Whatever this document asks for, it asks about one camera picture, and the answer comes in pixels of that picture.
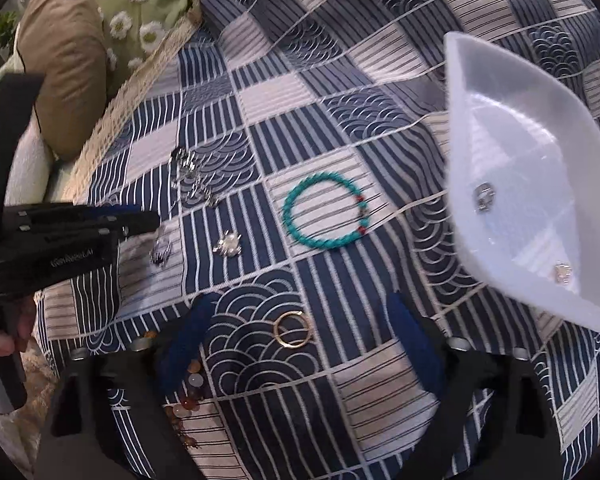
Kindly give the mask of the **silver flower brooch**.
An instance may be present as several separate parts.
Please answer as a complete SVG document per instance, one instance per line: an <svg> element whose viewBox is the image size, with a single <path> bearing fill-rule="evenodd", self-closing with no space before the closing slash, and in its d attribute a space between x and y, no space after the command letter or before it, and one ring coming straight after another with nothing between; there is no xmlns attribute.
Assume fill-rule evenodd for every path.
<svg viewBox="0 0 600 480"><path fill-rule="evenodd" d="M225 231L212 247L212 252L225 258L237 257L242 253L241 240L242 236L238 232Z"/></svg>

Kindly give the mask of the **white fluffy cushion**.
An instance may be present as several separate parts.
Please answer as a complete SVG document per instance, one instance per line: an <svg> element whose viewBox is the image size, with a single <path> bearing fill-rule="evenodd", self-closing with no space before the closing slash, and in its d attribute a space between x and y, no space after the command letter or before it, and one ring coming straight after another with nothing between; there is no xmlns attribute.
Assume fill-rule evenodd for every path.
<svg viewBox="0 0 600 480"><path fill-rule="evenodd" d="M6 206L42 203L52 172L54 154L32 117L19 140L6 188Z"/></svg>

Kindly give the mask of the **silver earring in tray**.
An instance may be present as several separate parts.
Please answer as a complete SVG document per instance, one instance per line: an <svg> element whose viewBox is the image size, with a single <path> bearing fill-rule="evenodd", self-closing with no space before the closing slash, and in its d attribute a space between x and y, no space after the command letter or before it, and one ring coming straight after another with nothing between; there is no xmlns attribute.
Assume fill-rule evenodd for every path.
<svg viewBox="0 0 600 480"><path fill-rule="evenodd" d="M479 212L489 211L495 200L495 188L489 182L480 183L474 191L476 208Z"/></svg>

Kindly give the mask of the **small silver charm in tray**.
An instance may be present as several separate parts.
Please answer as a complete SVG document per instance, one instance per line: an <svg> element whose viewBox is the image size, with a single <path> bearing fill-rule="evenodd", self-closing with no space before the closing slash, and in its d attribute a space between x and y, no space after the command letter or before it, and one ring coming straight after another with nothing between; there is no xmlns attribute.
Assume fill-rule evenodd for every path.
<svg viewBox="0 0 600 480"><path fill-rule="evenodd" d="M572 266L568 262L558 262L554 265L554 279L557 284L568 285L573 276Z"/></svg>

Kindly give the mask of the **brown velvet pillow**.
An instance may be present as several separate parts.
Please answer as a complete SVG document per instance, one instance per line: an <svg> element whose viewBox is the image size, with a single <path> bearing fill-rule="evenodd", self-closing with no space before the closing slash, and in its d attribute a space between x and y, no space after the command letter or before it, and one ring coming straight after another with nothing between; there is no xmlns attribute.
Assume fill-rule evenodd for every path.
<svg viewBox="0 0 600 480"><path fill-rule="evenodd" d="M16 51L27 73L42 74L35 103L45 143L64 162L76 159L107 103L107 53L95 0L31 0Z"/></svg>

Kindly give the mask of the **white plastic tray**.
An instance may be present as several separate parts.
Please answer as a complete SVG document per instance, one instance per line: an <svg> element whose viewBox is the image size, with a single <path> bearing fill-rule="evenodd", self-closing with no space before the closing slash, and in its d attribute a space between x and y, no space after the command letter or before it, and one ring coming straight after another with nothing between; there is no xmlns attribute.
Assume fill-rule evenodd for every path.
<svg viewBox="0 0 600 480"><path fill-rule="evenodd" d="M538 66L482 39L444 38L446 188L457 255L524 304L600 333L600 129ZM495 188L479 212L475 188ZM554 265L573 276L557 284Z"/></svg>

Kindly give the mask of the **blue white patterned cloth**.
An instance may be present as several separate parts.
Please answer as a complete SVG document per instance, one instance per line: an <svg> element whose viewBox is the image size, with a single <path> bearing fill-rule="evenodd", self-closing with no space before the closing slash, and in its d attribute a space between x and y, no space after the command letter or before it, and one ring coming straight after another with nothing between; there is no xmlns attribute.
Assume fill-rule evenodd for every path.
<svg viewBox="0 0 600 480"><path fill-rule="evenodd" d="M411 298L476 349L524 348L573 478L600 445L600 333L510 299L455 255L443 38L467 32L568 87L600 126L592 0L201 0L204 20L94 157L83 203L160 231L43 292L38 343L124 350L218 296L166 409L210 479L391 479L437 403L386 313ZM242 253L215 255L225 231Z"/></svg>

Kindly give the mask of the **green daisy embroidered pillow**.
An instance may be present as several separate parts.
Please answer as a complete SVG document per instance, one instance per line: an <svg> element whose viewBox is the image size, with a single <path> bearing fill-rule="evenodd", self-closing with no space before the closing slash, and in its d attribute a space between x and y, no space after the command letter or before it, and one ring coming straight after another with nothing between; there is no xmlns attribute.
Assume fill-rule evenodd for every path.
<svg viewBox="0 0 600 480"><path fill-rule="evenodd" d="M135 72L196 0L95 0L116 86Z"/></svg>

